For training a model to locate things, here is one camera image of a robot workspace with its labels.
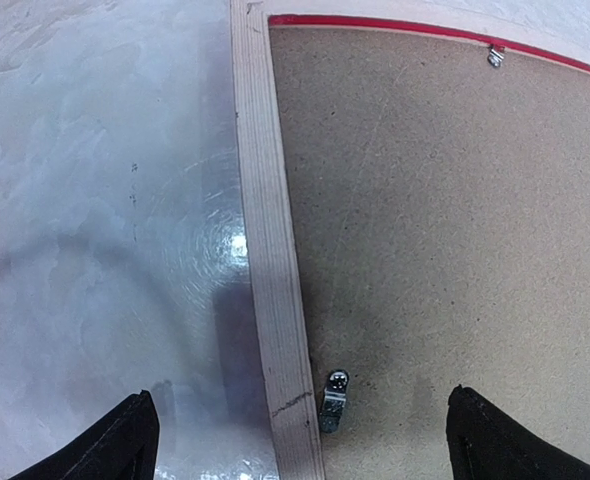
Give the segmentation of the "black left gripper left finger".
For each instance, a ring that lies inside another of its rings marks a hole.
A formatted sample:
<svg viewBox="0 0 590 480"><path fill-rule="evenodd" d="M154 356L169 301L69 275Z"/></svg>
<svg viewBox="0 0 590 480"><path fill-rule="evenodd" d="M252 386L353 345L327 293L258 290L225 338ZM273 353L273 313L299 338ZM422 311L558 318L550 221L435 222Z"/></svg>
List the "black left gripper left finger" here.
<svg viewBox="0 0 590 480"><path fill-rule="evenodd" d="M19 472L21 479L152 479L159 419L151 394L131 394L68 445Z"/></svg>

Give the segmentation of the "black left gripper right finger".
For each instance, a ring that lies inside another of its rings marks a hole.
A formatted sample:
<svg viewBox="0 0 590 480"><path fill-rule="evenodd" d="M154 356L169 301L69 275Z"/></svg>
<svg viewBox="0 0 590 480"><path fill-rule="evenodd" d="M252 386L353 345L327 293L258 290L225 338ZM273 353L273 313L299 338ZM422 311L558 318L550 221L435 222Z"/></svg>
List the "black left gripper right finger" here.
<svg viewBox="0 0 590 480"><path fill-rule="evenodd" d="M590 465L537 437L470 387L448 399L455 479L590 479Z"/></svg>

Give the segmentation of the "red wooden picture frame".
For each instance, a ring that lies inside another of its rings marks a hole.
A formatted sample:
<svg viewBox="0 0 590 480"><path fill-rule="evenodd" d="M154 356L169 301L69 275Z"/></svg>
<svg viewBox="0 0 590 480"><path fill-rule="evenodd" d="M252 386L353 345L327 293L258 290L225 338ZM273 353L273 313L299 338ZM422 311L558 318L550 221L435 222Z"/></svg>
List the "red wooden picture frame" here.
<svg viewBox="0 0 590 480"><path fill-rule="evenodd" d="M284 479L330 479L322 439L336 433L350 374L314 381L270 33L278 28L419 35L590 75L590 1L235 1L237 132L253 299L269 418Z"/></svg>

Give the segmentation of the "brown frame backing board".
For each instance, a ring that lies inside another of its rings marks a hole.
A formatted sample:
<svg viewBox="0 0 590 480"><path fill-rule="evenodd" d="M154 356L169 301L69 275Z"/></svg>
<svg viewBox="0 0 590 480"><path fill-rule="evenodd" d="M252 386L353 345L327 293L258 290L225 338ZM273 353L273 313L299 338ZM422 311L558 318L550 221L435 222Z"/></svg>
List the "brown frame backing board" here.
<svg viewBox="0 0 590 480"><path fill-rule="evenodd" d="M590 464L590 75L419 35L270 33L330 479L448 479L474 388Z"/></svg>

